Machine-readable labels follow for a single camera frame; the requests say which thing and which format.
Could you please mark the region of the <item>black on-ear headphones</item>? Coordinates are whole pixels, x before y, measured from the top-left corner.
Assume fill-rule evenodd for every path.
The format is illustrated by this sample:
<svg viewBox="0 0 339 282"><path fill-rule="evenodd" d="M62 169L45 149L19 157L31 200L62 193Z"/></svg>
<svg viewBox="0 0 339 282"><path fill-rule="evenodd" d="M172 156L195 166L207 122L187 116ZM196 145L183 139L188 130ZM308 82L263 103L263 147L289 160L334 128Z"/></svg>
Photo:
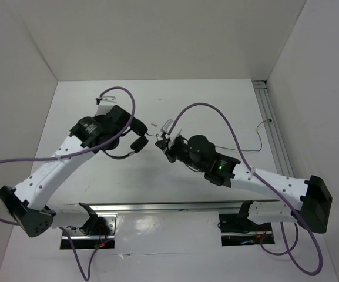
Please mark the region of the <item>black on-ear headphones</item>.
<svg viewBox="0 0 339 282"><path fill-rule="evenodd" d="M117 140L117 143L113 146L109 146L107 149L102 149L102 152L109 156L111 159L115 160L123 160L127 159L128 157L131 157L135 153L139 153L147 144L148 139L146 138L146 133L148 132L147 126L140 121L139 119L133 118L129 129L122 133L121 137L126 136L129 132L133 132L138 136L138 138L130 144L130 152L122 155L122 156L114 156L108 153L108 151L115 149L118 146L119 140Z"/></svg>

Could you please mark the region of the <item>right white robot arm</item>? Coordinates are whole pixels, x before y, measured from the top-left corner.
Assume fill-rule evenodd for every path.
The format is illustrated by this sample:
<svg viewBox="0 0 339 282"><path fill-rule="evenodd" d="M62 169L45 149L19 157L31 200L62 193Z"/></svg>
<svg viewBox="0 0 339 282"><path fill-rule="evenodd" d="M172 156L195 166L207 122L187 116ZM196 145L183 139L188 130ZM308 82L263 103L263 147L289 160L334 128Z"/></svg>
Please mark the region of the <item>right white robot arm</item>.
<svg viewBox="0 0 339 282"><path fill-rule="evenodd" d="M296 222L317 234L327 231L333 198L322 178L312 175L309 179L298 179L248 168L239 159L218 153L215 145L203 135L190 139L179 135L174 140L159 140L155 145L170 163L182 162L203 173L213 185L248 190L281 201L271 206L244 203L237 217L243 230L266 222L284 221Z"/></svg>

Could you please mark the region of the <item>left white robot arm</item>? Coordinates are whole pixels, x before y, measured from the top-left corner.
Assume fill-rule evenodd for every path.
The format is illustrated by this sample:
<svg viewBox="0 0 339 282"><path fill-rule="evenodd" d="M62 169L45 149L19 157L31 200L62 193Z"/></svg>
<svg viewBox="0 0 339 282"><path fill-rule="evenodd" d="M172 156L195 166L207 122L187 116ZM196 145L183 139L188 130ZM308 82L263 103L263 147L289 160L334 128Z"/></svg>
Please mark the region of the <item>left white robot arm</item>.
<svg viewBox="0 0 339 282"><path fill-rule="evenodd" d="M61 209L48 207L47 202L61 184L97 152L115 149L118 134L131 131L139 136L131 144L132 153L146 144L146 125L118 105L101 106L95 116L80 119L69 136L53 154L54 161L45 162L15 187L3 186L0 199L9 214L29 237L37 237L49 228L67 227L83 234L93 234L104 219L85 203L70 204Z"/></svg>

